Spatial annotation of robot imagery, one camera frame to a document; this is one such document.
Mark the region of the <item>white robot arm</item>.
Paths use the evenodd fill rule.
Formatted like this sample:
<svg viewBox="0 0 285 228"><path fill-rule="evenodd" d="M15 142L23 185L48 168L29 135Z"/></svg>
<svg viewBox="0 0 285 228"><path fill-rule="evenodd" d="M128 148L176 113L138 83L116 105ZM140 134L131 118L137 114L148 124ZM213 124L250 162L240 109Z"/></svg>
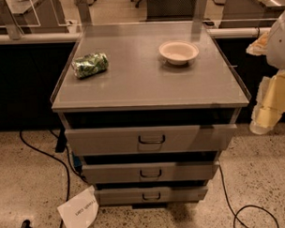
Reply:
<svg viewBox="0 0 285 228"><path fill-rule="evenodd" d="M262 78L249 124L251 132L266 134L285 113L285 10L269 32L247 47L247 53L265 55L267 64L277 69L273 77Z"/></svg>

